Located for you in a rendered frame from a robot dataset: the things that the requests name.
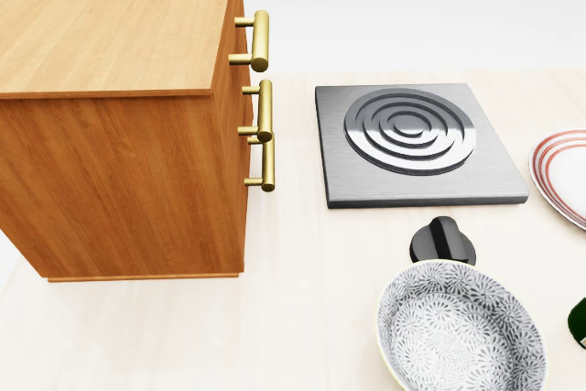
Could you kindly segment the wooden cabinet drawer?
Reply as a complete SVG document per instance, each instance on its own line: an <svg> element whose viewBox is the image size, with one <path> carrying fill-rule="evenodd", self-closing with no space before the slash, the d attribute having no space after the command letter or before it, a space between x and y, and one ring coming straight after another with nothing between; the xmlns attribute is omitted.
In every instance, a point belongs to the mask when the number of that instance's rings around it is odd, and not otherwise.
<svg viewBox="0 0 586 391"><path fill-rule="evenodd" d="M234 25L234 19L243 15L244 0L227 0L212 78L213 92L235 88L239 94L241 87L250 82L249 68L245 65L230 65L228 60L229 54L245 53L247 50L245 31Z"/></svg>
<svg viewBox="0 0 586 391"><path fill-rule="evenodd" d="M231 153L233 159L241 161L244 157L245 140L237 134L237 127L250 125L252 121L252 103L249 95L242 93L243 86L249 86L250 72L245 66L232 66L230 86L230 123L228 124L228 137L231 141Z"/></svg>
<svg viewBox="0 0 586 391"><path fill-rule="evenodd" d="M246 229L246 213L248 201L248 188L244 185L244 179L249 176L250 170L250 146L247 144L245 137L239 137L239 167L236 177L236 226L238 232L240 263L239 271L244 271L244 243Z"/></svg>

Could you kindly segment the wooden cabinet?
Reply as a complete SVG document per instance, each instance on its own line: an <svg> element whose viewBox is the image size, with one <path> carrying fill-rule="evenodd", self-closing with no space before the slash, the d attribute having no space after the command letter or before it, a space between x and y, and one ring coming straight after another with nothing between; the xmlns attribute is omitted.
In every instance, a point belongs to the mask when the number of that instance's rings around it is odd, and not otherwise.
<svg viewBox="0 0 586 391"><path fill-rule="evenodd" d="M227 0L0 0L0 231L51 281L239 273Z"/></svg>

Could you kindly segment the dark green wine bottle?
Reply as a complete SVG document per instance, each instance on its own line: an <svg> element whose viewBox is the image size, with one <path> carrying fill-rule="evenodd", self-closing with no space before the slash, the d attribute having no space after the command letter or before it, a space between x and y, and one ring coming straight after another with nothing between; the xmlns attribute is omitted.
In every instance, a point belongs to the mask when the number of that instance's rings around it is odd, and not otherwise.
<svg viewBox="0 0 586 391"><path fill-rule="evenodd" d="M571 309L568 316L568 328L576 343L586 350L586 297Z"/></svg>

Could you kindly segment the flat dark stove plate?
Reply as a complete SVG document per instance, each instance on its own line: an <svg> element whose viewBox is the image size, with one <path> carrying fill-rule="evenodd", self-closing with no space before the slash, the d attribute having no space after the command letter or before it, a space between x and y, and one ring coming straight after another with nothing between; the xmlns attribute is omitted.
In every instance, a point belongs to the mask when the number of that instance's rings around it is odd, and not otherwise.
<svg viewBox="0 0 586 391"><path fill-rule="evenodd" d="M528 188L465 83L318 86L329 208L524 203Z"/></svg>

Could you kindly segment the round black knob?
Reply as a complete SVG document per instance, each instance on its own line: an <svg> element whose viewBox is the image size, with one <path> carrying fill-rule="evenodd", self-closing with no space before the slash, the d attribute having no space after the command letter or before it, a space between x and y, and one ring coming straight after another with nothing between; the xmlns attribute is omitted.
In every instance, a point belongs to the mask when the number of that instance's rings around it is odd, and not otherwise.
<svg viewBox="0 0 586 391"><path fill-rule="evenodd" d="M409 254L413 263L445 259L471 266L476 264L476 252L472 242L449 216L436 217L420 228L412 237Z"/></svg>

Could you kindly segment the patterned grey white bowl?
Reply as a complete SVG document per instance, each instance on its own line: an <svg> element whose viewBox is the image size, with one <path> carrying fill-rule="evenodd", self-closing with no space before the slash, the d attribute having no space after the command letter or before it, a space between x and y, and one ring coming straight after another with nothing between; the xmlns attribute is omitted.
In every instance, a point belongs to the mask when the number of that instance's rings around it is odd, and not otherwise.
<svg viewBox="0 0 586 391"><path fill-rule="evenodd" d="M427 260L396 274L375 336L403 391L545 391L548 359L526 307L474 266Z"/></svg>

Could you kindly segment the white plate with red rings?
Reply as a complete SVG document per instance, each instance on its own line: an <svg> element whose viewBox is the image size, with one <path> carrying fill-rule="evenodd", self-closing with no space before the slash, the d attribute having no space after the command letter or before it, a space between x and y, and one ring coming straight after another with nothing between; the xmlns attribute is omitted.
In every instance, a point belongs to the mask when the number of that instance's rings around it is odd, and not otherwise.
<svg viewBox="0 0 586 391"><path fill-rule="evenodd" d="M528 166L544 199L586 231L586 128L565 129L540 139Z"/></svg>

